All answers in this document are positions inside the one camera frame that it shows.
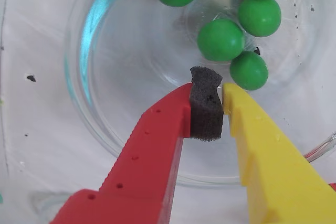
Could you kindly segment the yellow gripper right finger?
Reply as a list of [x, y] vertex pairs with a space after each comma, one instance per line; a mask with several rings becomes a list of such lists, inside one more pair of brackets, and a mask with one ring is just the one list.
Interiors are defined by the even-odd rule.
[[335, 191], [241, 87], [226, 83], [223, 110], [235, 138], [250, 223], [335, 223]]

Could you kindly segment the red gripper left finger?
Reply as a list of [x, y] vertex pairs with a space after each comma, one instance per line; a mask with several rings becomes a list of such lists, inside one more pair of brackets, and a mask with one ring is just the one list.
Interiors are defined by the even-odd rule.
[[169, 222], [184, 139], [210, 142], [222, 133], [222, 76], [205, 67], [191, 75], [141, 115], [99, 190], [71, 195], [54, 223]]

